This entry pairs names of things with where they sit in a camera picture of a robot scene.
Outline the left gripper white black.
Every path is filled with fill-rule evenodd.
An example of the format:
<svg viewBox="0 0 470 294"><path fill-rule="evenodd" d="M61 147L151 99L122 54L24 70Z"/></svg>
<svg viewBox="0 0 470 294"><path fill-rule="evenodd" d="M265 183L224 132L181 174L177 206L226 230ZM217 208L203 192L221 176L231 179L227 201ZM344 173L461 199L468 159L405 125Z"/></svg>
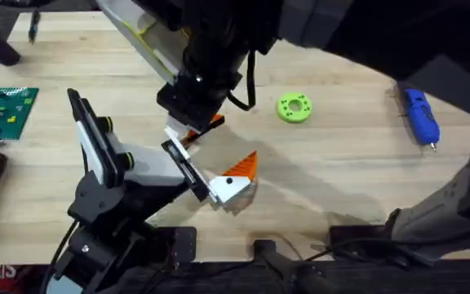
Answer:
<svg viewBox="0 0 470 294"><path fill-rule="evenodd" d="M222 175L206 182L185 160L190 155L170 127L160 149L120 141L82 144L88 170L79 181L68 215L88 229L143 224L151 215L191 191L224 205L248 188L258 168L253 151Z"/></svg>

